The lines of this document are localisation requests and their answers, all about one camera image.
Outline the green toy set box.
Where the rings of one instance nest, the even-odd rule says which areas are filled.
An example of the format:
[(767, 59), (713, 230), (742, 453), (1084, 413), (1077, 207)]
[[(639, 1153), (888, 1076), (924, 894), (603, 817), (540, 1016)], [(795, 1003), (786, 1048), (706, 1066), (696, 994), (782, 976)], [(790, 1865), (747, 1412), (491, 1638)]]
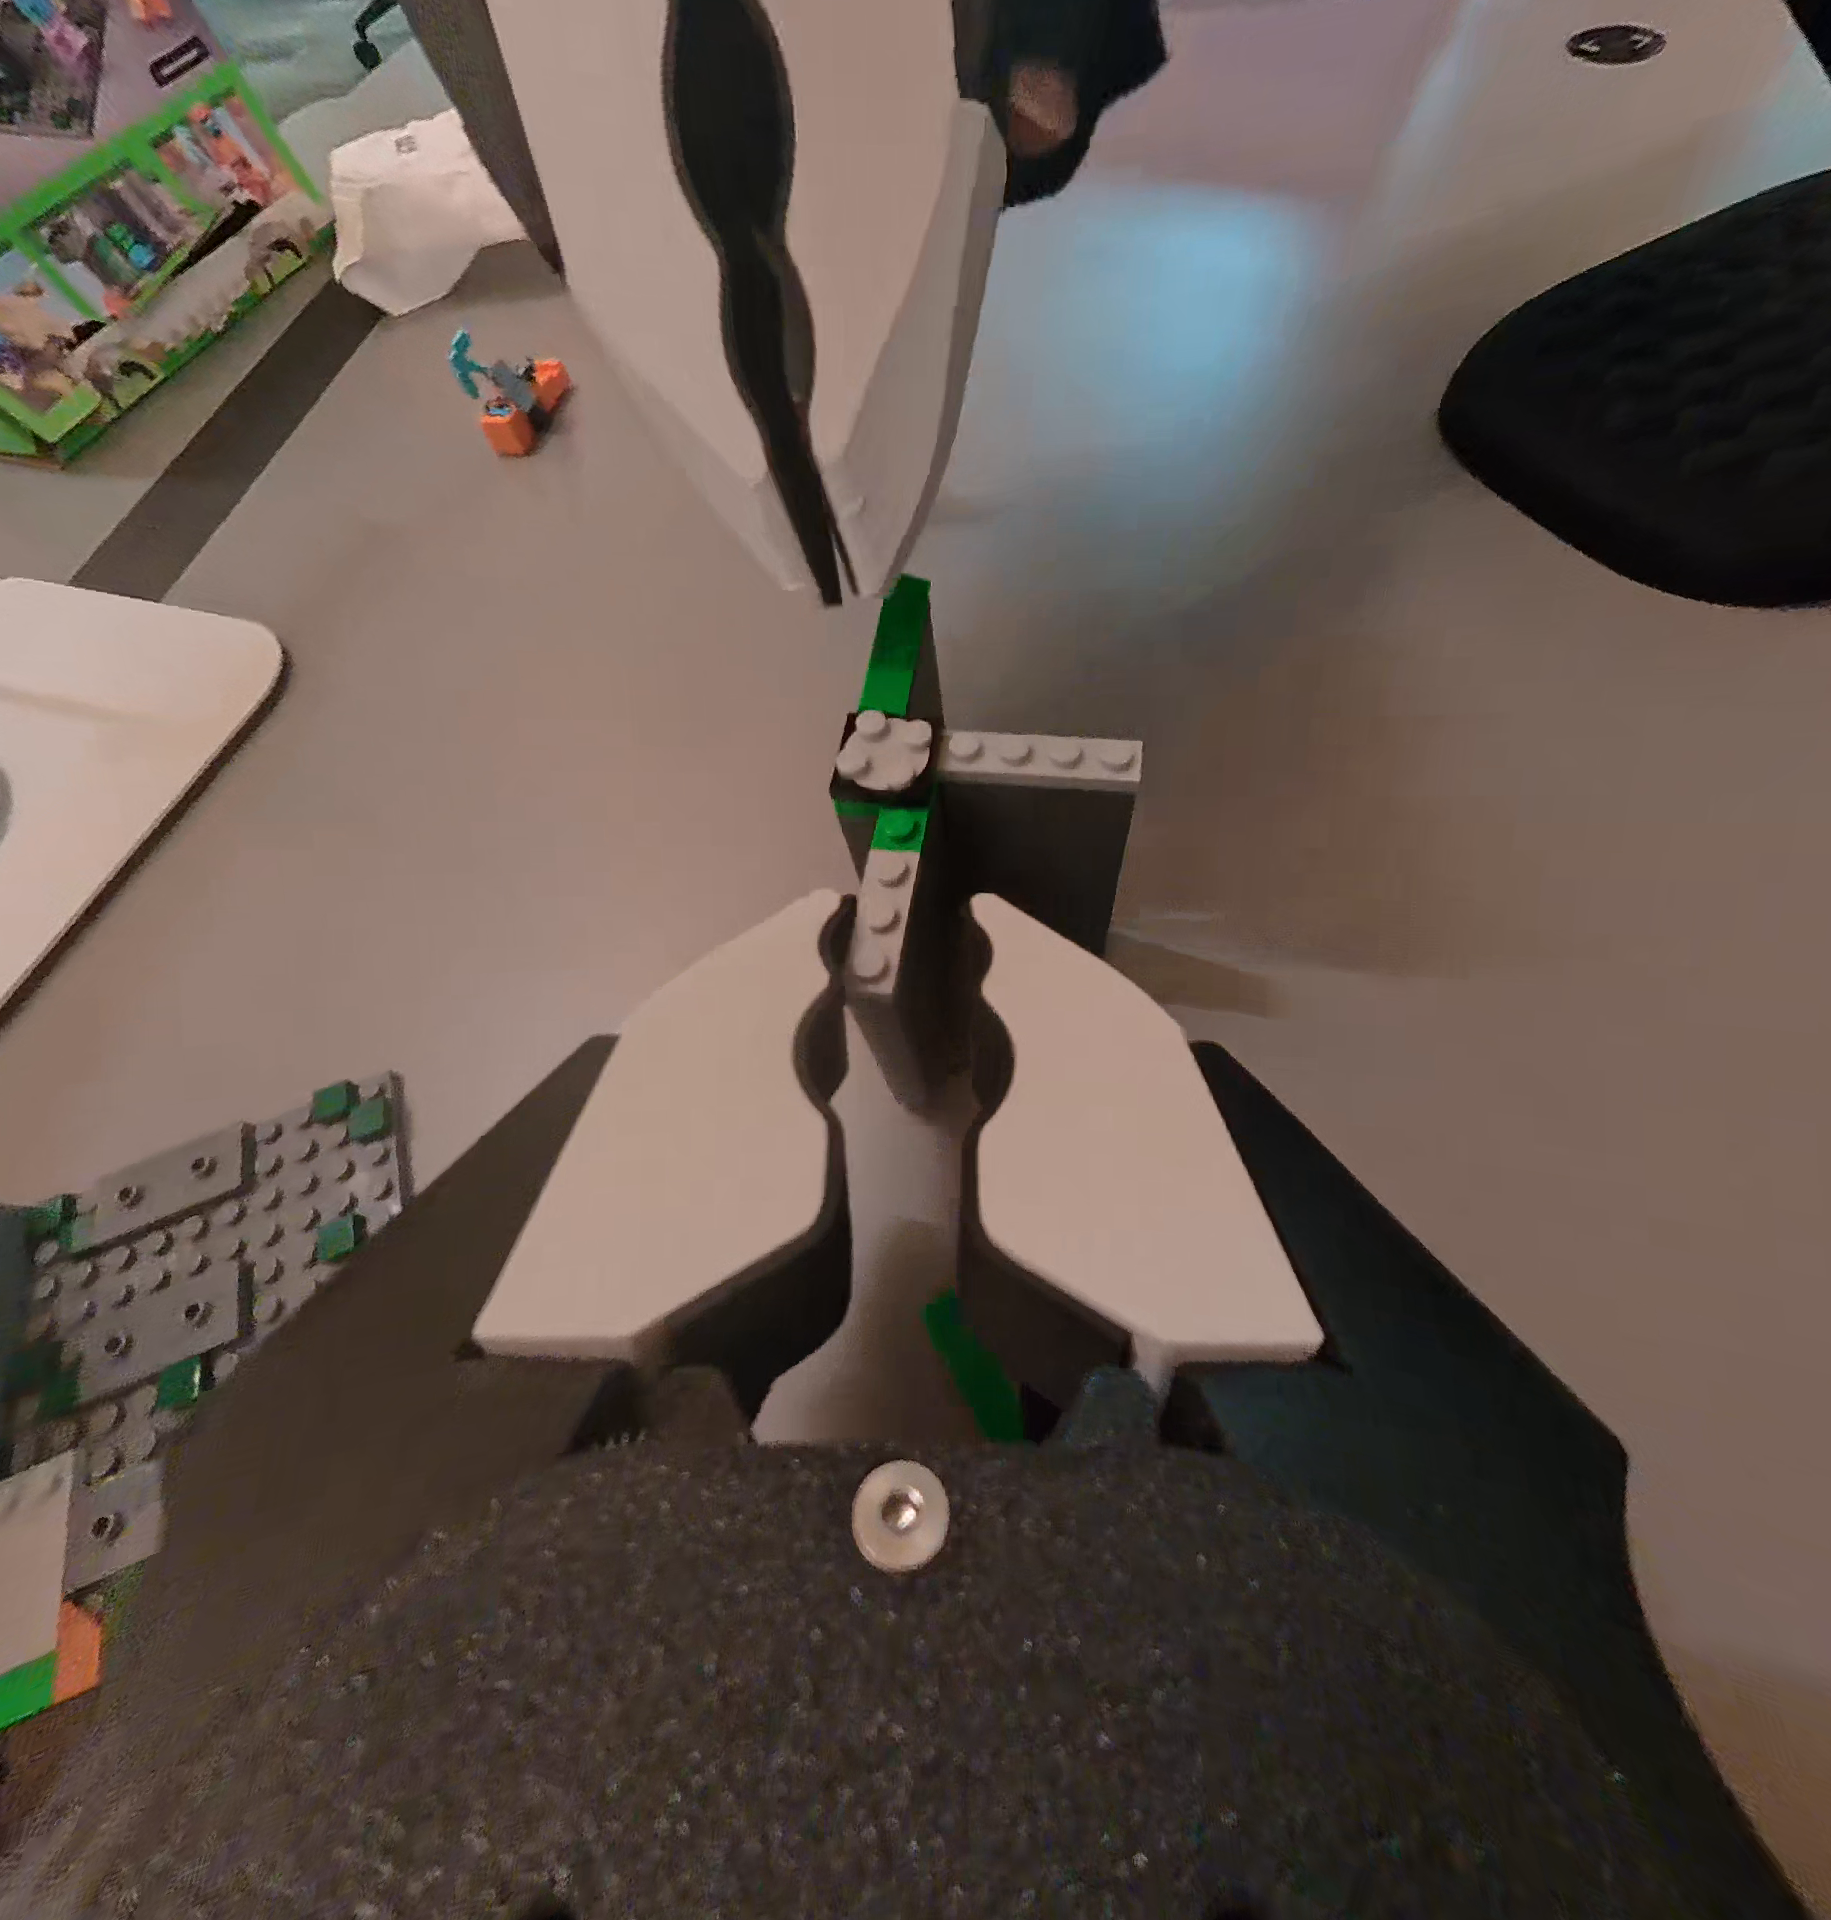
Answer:
[(329, 239), (196, 5), (0, 2), (0, 456), (69, 463)]

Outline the green brick tile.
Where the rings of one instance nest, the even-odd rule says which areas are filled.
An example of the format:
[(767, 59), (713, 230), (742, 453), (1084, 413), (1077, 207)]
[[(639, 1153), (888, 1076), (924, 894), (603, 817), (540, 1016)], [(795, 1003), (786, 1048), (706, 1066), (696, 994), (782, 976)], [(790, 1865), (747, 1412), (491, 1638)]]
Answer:
[(885, 592), (856, 708), (877, 710), (889, 718), (940, 723), (925, 579), (902, 572)]
[(928, 1301), (921, 1310), (921, 1327), (977, 1436), (996, 1445), (1024, 1443), (1026, 1423), (1019, 1386), (969, 1329), (954, 1290), (943, 1290)]

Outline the grey desk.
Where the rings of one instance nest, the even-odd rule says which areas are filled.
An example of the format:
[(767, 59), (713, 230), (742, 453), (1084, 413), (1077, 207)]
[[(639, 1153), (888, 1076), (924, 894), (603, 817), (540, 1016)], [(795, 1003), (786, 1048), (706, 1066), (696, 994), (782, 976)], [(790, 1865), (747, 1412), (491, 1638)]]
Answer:
[[(1636, 22), (1637, 64), (1570, 60)], [(1119, 904), (1180, 994), (1623, 1440), (1637, 1584), (1831, 1917), (1831, 608), (1673, 601), (1484, 494), (1487, 324), (1831, 166), (1783, 5), (1181, 5), (1004, 216), (910, 564), (954, 723), (1138, 736)], [(297, 285), (0, 574), (282, 643), (279, 703), (0, 1027), (39, 1199), (395, 1068), (431, 1182), (695, 956), (847, 872), (870, 612), (773, 588), (526, 245)], [(557, 359), (498, 456), (445, 350)]]

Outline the person's right hand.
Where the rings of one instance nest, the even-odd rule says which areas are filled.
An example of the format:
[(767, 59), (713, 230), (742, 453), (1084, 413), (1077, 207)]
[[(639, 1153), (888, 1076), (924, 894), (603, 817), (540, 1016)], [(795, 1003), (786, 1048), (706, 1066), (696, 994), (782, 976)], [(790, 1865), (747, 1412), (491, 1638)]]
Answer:
[(1052, 60), (1017, 60), (1004, 84), (1005, 144), (1014, 157), (1047, 157), (1079, 129), (1073, 75)]

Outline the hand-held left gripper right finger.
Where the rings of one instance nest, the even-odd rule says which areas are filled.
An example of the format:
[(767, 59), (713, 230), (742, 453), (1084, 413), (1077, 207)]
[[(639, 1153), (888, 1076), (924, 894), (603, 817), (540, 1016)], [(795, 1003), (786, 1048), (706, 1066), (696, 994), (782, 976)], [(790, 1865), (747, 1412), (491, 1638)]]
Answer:
[(1167, 1402), (1189, 1367), (1312, 1361), (1325, 1332), (1177, 1020), (994, 894), (962, 934), (970, 1334), (1052, 1409), (1102, 1369)]

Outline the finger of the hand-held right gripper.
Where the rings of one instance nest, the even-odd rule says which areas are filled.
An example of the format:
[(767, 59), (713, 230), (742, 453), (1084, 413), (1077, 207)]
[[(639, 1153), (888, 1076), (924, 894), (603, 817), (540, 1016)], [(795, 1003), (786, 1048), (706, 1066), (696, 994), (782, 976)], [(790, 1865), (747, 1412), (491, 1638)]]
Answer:
[(788, 259), (788, 78), (759, 5), (488, 6), (566, 291), (643, 423), (786, 589), (845, 601)]
[(726, 6), (726, 378), (776, 577), (888, 589), (948, 463), (1005, 154), (957, 5)]

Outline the grey brick baseplate build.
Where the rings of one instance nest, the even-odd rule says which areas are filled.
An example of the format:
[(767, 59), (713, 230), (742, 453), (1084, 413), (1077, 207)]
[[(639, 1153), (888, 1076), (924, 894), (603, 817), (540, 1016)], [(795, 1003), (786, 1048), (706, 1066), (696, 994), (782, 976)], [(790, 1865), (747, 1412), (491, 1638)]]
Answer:
[(381, 1071), (0, 1202), (0, 1734), (99, 1685), (178, 1430), (410, 1194)]

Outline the grey brick wall assembly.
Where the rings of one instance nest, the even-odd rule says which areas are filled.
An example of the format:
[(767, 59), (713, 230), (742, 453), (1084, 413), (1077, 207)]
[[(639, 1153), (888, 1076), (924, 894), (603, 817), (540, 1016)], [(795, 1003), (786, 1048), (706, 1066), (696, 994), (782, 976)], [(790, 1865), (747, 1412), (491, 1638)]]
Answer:
[(845, 996), (902, 1109), (967, 1063), (969, 899), (1104, 951), (1141, 783), (1136, 739), (952, 729), (943, 702), (939, 724), (847, 717), (829, 781), (858, 876)]

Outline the pale wooden book stand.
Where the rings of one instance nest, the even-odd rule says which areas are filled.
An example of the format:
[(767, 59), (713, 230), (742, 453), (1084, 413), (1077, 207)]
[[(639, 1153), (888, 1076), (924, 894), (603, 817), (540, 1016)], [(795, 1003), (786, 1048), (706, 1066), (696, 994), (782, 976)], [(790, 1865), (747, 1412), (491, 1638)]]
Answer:
[(248, 620), (0, 579), (0, 1016), (282, 669)]

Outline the orange brick minifigure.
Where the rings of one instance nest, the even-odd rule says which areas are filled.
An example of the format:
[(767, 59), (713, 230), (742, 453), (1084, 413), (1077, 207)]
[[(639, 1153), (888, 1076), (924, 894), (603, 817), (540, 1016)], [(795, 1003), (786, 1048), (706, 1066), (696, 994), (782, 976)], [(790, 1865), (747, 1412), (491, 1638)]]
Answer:
[(476, 405), (476, 423), (498, 456), (519, 458), (535, 450), (572, 393), (566, 362), (526, 359), (482, 362), (471, 335), (455, 333), (445, 362), (460, 393)]

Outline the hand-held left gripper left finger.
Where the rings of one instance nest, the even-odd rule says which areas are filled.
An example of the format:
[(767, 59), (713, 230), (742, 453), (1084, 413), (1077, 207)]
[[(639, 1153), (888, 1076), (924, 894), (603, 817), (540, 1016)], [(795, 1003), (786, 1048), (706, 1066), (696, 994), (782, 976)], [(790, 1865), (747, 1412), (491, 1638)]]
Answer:
[(721, 1371), (759, 1411), (850, 1298), (841, 968), (821, 890), (704, 954), (624, 1023), (471, 1342), (488, 1357)]

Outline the white paper bag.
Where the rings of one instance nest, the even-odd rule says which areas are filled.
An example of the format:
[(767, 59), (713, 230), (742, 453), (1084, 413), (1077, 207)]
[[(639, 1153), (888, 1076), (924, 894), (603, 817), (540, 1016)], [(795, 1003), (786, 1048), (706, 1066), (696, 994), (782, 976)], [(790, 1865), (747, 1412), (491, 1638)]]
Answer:
[(448, 298), (485, 248), (526, 227), (453, 107), (328, 157), (335, 278), (387, 317)]

